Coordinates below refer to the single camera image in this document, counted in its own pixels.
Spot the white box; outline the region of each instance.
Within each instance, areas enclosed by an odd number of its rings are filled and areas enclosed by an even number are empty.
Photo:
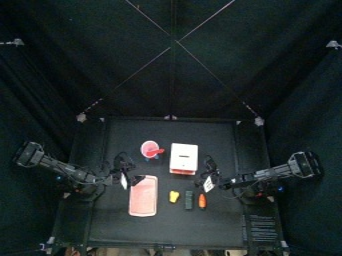
[[[172,144],[170,172],[196,175],[198,170],[198,145]]]

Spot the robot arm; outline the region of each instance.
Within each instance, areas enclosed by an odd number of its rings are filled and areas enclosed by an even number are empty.
[[[217,164],[210,156],[205,161],[208,171],[202,173],[201,180],[197,182],[202,186],[209,176],[214,180],[216,185],[224,190],[230,188],[244,188],[266,180],[277,180],[280,178],[300,177],[311,178],[323,172],[319,157],[313,152],[294,153],[286,164],[272,167],[265,170],[238,175],[234,178],[222,178],[217,169]]]
[[[134,176],[132,179],[129,178],[128,172],[136,168],[136,165],[125,160],[123,153],[115,157],[114,170],[110,170],[107,176],[97,176],[87,169],[54,159],[45,153],[42,145],[37,142],[27,142],[23,145],[17,153],[14,161],[19,166],[26,168],[33,168],[35,166],[46,167],[59,175],[67,177],[75,187],[79,185],[114,185],[115,183],[119,183],[122,175],[125,175],[128,183],[132,186],[136,186],[145,179],[145,176]]]

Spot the pink sponge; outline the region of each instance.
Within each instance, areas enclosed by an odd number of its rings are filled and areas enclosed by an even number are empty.
[[[130,215],[149,217],[157,214],[158,178],[146,175],[144,181],[132,187]]]

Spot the black backdrop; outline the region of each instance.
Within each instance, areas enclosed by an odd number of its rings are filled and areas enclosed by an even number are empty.
[[[26,42],[0,46],[2,249],[45,241],[57,206],[54,177],[25,180],[11,165],[18,146],[45,142],[67,159],[75,116],[103,99],[87,114],[254,118],[245,102],[268,121],[274,164],[304,147],[323,155],[329,174],[289,184],[282,212],[292,246],[339,254],[341,53],[325,46],[341,4],[2,1],[0,41]]]

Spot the black table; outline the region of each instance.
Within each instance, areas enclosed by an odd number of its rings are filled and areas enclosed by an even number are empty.
[[[161,159],[146,161],[141,145],[154,140],[166,152]],[[130,191],[121,185],[106,188],[95,202],[62,200],[54,229],[55,247],[141,247],[258,249],[249,232],[249,216],[260,214],[277,220],[278,239],[262,243],[262,248],[282,240],[277,204],[245,206],[233,199],[232,191],[214,189],[208,193],[208,209],[198,207],[201,191],[194,186],[197,176],[170,173],[172,143],[200,146],[200,170],[204,159],[212,155],[224,177],[269,167],[264,130],[252,121],[158,119],[95,119],[81,125],[75,138],[71,162],[101,172],[103,161],[128,152],[137,169],[130,175],[158,177],[158,211],[152,217],[129,214]],[[172,190],[181,192],[176,204],[169,201]],[[194,191],[194,209],[185,209],[186,190]]]

